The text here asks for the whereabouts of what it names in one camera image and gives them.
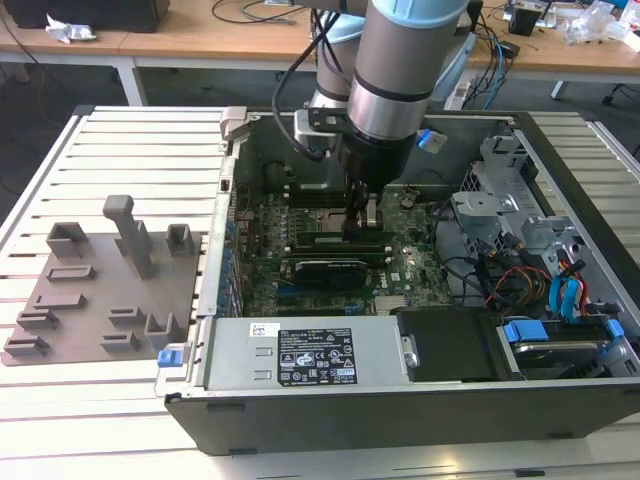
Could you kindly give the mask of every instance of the side panel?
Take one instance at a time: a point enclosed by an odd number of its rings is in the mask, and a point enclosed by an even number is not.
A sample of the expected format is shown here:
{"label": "side panel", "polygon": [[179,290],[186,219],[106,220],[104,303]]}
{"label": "side panel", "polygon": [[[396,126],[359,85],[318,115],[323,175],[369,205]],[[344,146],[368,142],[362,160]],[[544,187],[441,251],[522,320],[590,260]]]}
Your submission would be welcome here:
{"label": "side panel", "polygon": [[225,401],[167,397],[165,406],[200,450],[230,455],[579,438],[639,412],[640,391],[620,386]]}

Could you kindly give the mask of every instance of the warning label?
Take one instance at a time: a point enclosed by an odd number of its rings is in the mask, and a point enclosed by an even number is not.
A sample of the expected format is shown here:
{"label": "warning label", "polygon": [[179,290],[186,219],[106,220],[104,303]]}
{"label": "warning label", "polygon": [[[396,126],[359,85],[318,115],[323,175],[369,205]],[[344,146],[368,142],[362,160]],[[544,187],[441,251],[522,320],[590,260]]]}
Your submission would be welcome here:
{"label": "warning label", "polygon": [[358,383],[350,328],[280,330],[278,360],[283,387]]}

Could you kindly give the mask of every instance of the black box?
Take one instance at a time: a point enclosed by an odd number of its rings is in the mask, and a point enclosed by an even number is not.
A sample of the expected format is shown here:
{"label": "black box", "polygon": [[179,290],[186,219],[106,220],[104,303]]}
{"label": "black box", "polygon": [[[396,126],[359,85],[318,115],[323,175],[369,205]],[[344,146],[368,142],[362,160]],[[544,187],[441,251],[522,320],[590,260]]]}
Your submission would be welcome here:
{"label": "black box", "polygon": [[4,4],[20,28],[44,28],[49,14],[95,29],[153,33],[170,0],[4,0]]}
{"label": "black box", "polygon": [[540,15],[542,12],[539,10],[516,7],[509,22],[509,33],[530,37]]}

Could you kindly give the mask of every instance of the metal bracket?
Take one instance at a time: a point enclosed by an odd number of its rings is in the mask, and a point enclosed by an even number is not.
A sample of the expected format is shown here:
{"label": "metal bracket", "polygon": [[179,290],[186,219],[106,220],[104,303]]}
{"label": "metal bracket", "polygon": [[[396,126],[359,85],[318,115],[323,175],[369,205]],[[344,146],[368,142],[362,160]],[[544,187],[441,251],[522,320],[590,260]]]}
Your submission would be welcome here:
{"label": "metal bracket", "polygon": [[249,132],[249,116],[247,107],[227,107],[222,111],[220,118],[220,132],[225,141],[236,138]]}

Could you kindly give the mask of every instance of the aluminum profile table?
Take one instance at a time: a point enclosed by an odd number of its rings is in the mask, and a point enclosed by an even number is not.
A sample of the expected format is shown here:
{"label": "aluminum profile table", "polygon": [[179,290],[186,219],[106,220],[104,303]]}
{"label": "aluminum profile table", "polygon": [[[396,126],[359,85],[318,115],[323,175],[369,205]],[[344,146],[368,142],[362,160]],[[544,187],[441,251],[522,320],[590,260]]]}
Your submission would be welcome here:
{"label": "aluminum profile table", "polygon": [[[131,194],[150,231],[188,223],[205,234],[206,252],[224,155],[220,113],[104,107],[69,121],[0,229],[0,346],[45,263],[52,223],[81,216],[87,230],[114,231],[100,218],[109,194]],[[194,308],[200,285],[198,277]],[[0,476],[489,479],[544,471],[590,480],[637,479],[640,469],[640,415],[580,440],[211,458],[155,397],[156,374],[152,360],[0,365]]]}
{"label": "aluminum profile table", "polygon": [[[536,113],[556,148],[609,226],[640,263],[640,165],[600,122],[575,113]],[[538,185],[558,215],[564,210],[542,175]]]}

